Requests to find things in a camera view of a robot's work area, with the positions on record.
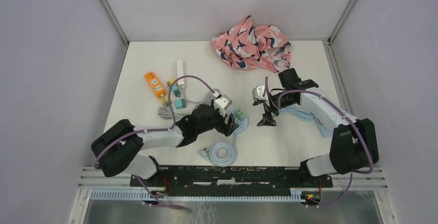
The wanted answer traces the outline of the round blue socket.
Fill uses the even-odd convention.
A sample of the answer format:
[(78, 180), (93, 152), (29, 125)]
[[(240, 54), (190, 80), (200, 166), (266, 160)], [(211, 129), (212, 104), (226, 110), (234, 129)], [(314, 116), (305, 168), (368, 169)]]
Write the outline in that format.
[(236, 117), (236, 123), (239, 124), (239, 127), (233, 132), (233, 135), (242, 134), (248, 127), (248, 123), (249, 123), (248, 116), (246, 115), (246, 118), (243, 121), (238, 120)]

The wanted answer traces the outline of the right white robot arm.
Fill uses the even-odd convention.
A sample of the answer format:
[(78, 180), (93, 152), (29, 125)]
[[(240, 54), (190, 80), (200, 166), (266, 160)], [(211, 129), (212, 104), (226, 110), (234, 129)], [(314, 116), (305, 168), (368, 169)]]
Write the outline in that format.
[(379, 161), (374, 123), (346, 112), (334, 104), (312, 79), (302, 80), (294, 68), (278, 75), (283, 91), (272, 95), (268, 83), (256, 86), (253, 105), (262, 104), (264, 114), (258, 126), (276, 126), (281, 109), (294, 104), (311, 112), (332, 134), (330, 151), (300, 163), (298, 179), (311, 187), (326, 174), (370, 174)]

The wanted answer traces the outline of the pink patterned cloth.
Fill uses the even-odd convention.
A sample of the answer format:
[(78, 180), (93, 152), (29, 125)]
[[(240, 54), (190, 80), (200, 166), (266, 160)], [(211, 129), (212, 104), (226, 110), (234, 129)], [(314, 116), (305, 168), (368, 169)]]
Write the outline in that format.
[(250, 15), (212, 38), (210, 46), (234, 69), (280, 73), (291, 66), (292, 44), (284, 33), (275, 25), (255, 26)]

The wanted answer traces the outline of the orange power strip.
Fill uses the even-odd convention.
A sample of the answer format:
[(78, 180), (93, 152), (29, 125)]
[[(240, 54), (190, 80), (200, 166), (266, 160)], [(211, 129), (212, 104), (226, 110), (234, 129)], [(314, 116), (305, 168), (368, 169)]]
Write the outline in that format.
[(144, 78), (157, 98), (161, 99), (162, 97), (165, 97), (167, 95), (164, 85), (161, 83), (161, 81), (158, 79), (154, 72), (150, 71), (146, 73), (144, 75)]

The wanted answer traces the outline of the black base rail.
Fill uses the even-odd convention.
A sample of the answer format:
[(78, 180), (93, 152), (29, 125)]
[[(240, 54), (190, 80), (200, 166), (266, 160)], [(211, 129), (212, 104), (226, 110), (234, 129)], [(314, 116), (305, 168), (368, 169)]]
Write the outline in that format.
[(172, 197), (280, 197), (291, 189), (332, 188), (329, 175), (310, 178), (296, 167), (217, 167), (163, 165), (144, 181), (148, 189), (165, 187)]

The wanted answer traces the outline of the green adapter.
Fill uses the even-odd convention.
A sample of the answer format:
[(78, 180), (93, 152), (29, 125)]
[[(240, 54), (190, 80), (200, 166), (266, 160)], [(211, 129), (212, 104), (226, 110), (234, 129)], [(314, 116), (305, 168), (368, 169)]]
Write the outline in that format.
[(235, 116), (238, 120), (243, 121), (246, 118), (246, 113), (242, 109), (236, 109), (234, 111)]

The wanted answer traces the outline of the teal USB plug adapter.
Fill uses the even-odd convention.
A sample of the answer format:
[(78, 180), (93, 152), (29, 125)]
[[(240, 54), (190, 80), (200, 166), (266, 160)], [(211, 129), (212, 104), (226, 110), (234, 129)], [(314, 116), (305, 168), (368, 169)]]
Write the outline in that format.
[(174, 101), (176, 109), (184, 109), (187, 106), (186, 100), (184, 98), (176, 99)]

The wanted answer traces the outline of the yellow USB plug adapter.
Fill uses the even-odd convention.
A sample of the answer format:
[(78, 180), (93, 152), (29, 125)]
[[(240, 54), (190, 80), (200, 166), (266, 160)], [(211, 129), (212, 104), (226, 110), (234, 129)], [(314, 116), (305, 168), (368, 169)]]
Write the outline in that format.
[(164, 107), (168, 107), (168, 106), (171, 106), (171, 105), (172, 105), (172, 102), (171, 102), (171, 100), (169, 99), (169, 97), (168, 97), (167, 95), (162, 96), (162, 97), (160, 98), (160, 100), (161, 100), (162, 105), (163, 105)]

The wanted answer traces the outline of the white power strip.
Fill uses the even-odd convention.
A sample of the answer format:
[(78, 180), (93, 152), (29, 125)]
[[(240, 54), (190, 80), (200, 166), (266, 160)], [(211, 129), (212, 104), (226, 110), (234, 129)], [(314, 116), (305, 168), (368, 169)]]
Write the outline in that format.
[(176, 71), (177, 71), (178, 87), (180, 89), (184, 89), (186, 86), (185, 78), (183, 78), (183, 76), (185, 76), (185, 66), (184, 66), (184, 61), (182, 59), (176, 61)]

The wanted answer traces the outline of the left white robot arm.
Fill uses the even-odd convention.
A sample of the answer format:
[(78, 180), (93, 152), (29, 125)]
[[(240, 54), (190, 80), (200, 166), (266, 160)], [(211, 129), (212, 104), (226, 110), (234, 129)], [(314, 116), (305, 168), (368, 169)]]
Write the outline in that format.
[(108, 178), (125, 172), (140, 177), (150, 186), (157, 186), (163, 178), (159, 163), (153, 156), (140, 155), (140, 151), (185, 147), (210, 130), (228, 137), (238, 127), (233, 113), (221, 113), (207, 104), (196, 107), (173, 127), (146, 128), (122, 119), (91, 144), (96, 157), (93, 167), (102, 170)]

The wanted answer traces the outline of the light blue power strip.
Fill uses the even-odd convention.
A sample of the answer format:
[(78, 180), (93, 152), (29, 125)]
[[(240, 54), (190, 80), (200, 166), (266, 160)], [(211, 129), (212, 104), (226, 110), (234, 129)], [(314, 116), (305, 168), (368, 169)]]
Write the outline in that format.
[(316, 115), (315, 124), (322, 138), (329, 138), (333, 135), (333, 120), (324, 115)]

